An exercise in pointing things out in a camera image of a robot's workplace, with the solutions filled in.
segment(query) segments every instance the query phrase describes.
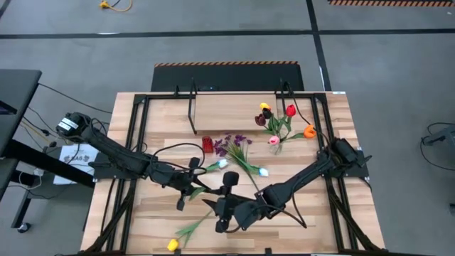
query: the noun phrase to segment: yellow tulip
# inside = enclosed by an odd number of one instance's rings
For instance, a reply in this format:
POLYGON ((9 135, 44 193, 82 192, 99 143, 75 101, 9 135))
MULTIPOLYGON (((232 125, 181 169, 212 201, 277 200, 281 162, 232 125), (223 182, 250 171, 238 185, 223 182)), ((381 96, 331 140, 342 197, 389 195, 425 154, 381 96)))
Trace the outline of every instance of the yellow tulip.
POLYGON ((172 239, 168 244, 168 250, 170 250, 171 252, 177 250, 177 247, 178 247, 177 239, 172 239))
POLYGON ((272 108, 267 103, 261 103, 261 105, 259 105, 259 107, 261 108, 261 110, 263 110, 264 108, 266 108, 268 110, 272 110, 272 108))

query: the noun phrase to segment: white paper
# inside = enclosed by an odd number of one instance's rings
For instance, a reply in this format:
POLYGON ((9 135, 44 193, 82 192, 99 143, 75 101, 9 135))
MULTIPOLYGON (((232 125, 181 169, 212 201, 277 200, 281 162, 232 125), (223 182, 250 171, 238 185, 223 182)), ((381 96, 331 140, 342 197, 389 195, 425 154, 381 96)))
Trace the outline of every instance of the white paper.
MULTIPOLYGON (((68 163, 76 154, 77 145, 71 146, 62 146, 62 151, 60 153, 59 160, 65 163, 68 163)), ((93 176, 93 168, 88 166, 88 163, 95 160, 95 157, 98 154, 98 150, 89 144, 81 144, 79 147, 79 152, 74 157, 74 159, 69 163, 69 165, 84 171, 93 176)), ((63 184, 72 184, 74 182, 62 178, 60 176, 55 176, 54 184, 63 185, 63 184)))

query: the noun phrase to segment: small red object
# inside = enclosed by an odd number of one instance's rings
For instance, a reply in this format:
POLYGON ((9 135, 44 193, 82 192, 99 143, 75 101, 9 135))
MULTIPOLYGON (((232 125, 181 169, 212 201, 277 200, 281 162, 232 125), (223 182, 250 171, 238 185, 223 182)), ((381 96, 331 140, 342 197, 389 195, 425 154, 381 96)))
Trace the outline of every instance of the small red object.
POLYGON ((209 136, 202 137, 202 148, 205 153, 213 153, 213 141, 209 136))

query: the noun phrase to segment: concrete floor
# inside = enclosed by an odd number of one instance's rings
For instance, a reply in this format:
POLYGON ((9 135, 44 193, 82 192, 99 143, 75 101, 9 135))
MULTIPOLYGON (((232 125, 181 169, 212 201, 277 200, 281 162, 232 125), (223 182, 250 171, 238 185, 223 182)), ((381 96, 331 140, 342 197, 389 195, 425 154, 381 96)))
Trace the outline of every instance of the concrete floor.
MULTIPOLYGON (((320 29, 455 28, 453 9, 314 6, 320 29)), ((308 17, 304 0, 134 0, 125 14, 101 11, 92 0, 12 0, 0 34, 310 29, 308 17)), ((348 93, 360 143, 373 155, 371 184, 387 248, 453 255, 455 172, 425 162, 419 141, 428 124, 454 121, 455 35, 321 40, 332 89, 348 93)), ((106 110, 117 92, 150 90, 160 62, 297 60, 306 89, 322 90, 311 36, 0 40, 0 56, 0 68, 40 69, 42 83, 106 110)), ((68 111, 109 121, 42 87, 31 106, 52 125, 68 111)), ((26 116, 40 124, 32 112, 26 116)), ((35 146, 22 129, 16 138, 35 146)), ((443 146, 426 150, 433 161, 455 166, 443 146)), ((23 191, 8 189, 0 203, 0 254, 77 252, 91 192, 75 186, 51 201, 33 200, 26 220, 34 227, 18 234, 9 226, 23 191)))

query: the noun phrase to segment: orange tulip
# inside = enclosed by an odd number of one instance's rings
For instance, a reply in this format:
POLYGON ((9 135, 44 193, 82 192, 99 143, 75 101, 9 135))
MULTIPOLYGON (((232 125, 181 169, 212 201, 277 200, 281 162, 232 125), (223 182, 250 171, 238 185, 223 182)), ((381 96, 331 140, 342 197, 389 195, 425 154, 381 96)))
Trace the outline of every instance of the orange tulip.
POLYGON ((316 131, 314 130, 314 126, 313 125, 309 125, 309 126, 307 126, 305 128, 304 136, 307 139, 311 139, 311 138, 314 138, 316 136, 316 131))

